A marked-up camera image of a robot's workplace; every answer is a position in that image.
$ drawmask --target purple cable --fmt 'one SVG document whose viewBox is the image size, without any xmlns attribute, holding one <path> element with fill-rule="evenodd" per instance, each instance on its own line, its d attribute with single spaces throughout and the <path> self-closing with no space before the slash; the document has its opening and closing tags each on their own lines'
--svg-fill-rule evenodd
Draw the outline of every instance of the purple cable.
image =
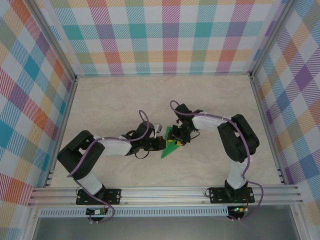
<svg viewBox="0 0 320 240">
<path fill-rule="evenodd" d="M 147 116 L 147 114 L 142 111 L 142 110 L 139 110 L 139 115 L 140 115 L 140 118 L 144 121 L 141 113 L 145 116 L 145 119 L 146 119 L 146 130 L 145 132 L 138 138 L 135 138 L 135 139 L 122 139 L 122 138 L 119 138 L 119 137 L 114 137 L 114 136 L 107 136 L 107 137 L 100 137 L 100 138 L 97 138 L 96 140 L 94 140 L 93 142 L 91 142 L 91 144 L 88 146 L 88 148 L 85 150 L 85 153 L 82 155 L 80 161 L 78 162 L 78 164 L 75 166 L 75 168 L 69 173 L 69 175 L 67 176 L 67 178 L 70 178 L 72 177 L 75 172 L 80 168 L 81 164 L 83 163 L 83 161 L 85 160 L 89 150 L 92 148 L 92 146 L 96 143 L 96 142 L 99 142 L 101 140 L 121 140 L 121 141 L 124 141 L 124 142 L 134 142 L 134 141 L 138 141 L 140 139 L 142 139 L 148 132 L 149 130 L 149 118 Z"/>
<path fill-rule="evenodd" d="M 116 214 L 116 210 L 115 210 L 115 208 L 114 208 L 112 205 L 110 205 L 109 203 L 107 203 L 107 202 L 105 202 L 105 201 L 103 201 L 103 200 L 95 197 L 94 195 L 92 195 L 92 194 L 91 194 L 90 192 L 88 192 L 88 191 L 80 184 L 80 182 L 78 182 L 77 180 L 74 180 L 74 181 L 75 181 L 80 187 L 82 187 L 82 189 L 85 191 L 85 193 L 88 194 L 91 198 L 93 198 L 94 200 L 96 200 L 96 201 L 98 201 L 98 202 L 100 202 L 100 203 L 102 203 L 102 204 L 104 204 L 104 205 L 106 205 L 106 206 L 108 206 L 109 208 L 112 209 L 112 215 L 111 215 L 110 217 L 105 217 L 105 218 L 103 218 L 103 219 L 100 220 L 99 222 L 96 222 L 97 224 L 98 224 L 98 223 L 106 222 L 106 221 L 108 221 L 108 220 L 110 220 L 110 219 L 112 219 L 112 218 L 114 217 L 114 215 Z"/>
<path fill-rule="evenodd" d="M 247 142 L 246 142 L 246 139 L 245 139 L 244 135 L 241 133 L 240 129 L 237 127 L 237 124 L 235 124 L 233 121 L 231 121 L 230 119 L 225 118 L 225 117 L 223 117 L 223 116 L 217 116 L 217 115 L 213 115 L 213 114 L 204 114 L 204 113 L 182 113 L 182 112 L 179 112 L 179 111 L 175 110 L 174 107 L 172 106 L 172 103 L 175 103 L 175 104 L 177 104 L 178 106 L 179 106 L 180 104 L 179 104 L 177 101 L 175 101 L 175 100 L 172 100 L 172 101 L 170 102 L 170 108 L 171 108 L 176 114 L 179 114 L 179 115 L 182 115 L 182 116 L 208 116 L 208 117 L 211 117 L 211 118 L 214 118 L 214 119 L 225 120 L 225 121 L 227 121 L 228 123 L 230 123 L 230 124 L 235 128 L 235 130 L 239 133 L 239 136 L 240 136 L 240 138 L 241 138 L 241 140 L 242 140 L 242 142 L 243 142 L 243 145 L 244 145 L 244 148 L 245 148 L 245 152 L 246 152 L 246 155 L 247 155 L 247 164 L 246 164 L 246 167 L 245 167 L 245 169 L 244 169 L 244 171 L 243 171 L 242 177 L 243 177 L 243 179 L 246 180 L 248 183 L 257 185 L 257 186 L 259 186 L 260 189 L 261 189 L 261 198 L 260 198 L 258 204 L 256 205 L 256 208 L 255 208 L 249 215 L 244 216 L 242 219 L 245 219 L 245 218 L 251 216 L 252 213 L 255 212 L 255 211 L 260 207 L 260 205 L 261 205 L 261 203 L 262 203 L 262 200 L 263 200 L 263 198 L 264 198 L 264 189 L 263 189 L 263 187 L 261 186 L 261 184 L 259 184 L 259 183 L 257 183 L 257 182 L 249 181 L 249 180 L 246 179 L 246 177 L 245 177 L 245 174 L 246 174 L 246 172 L 248 171 L 248 169 L 249 169 L 249 167 L 250 167 L 250 161 L 251 161 L 250 151 L 249 151 L 249 147 L 248 147 L 248 144 L 247 144 Z"/>
</svg>

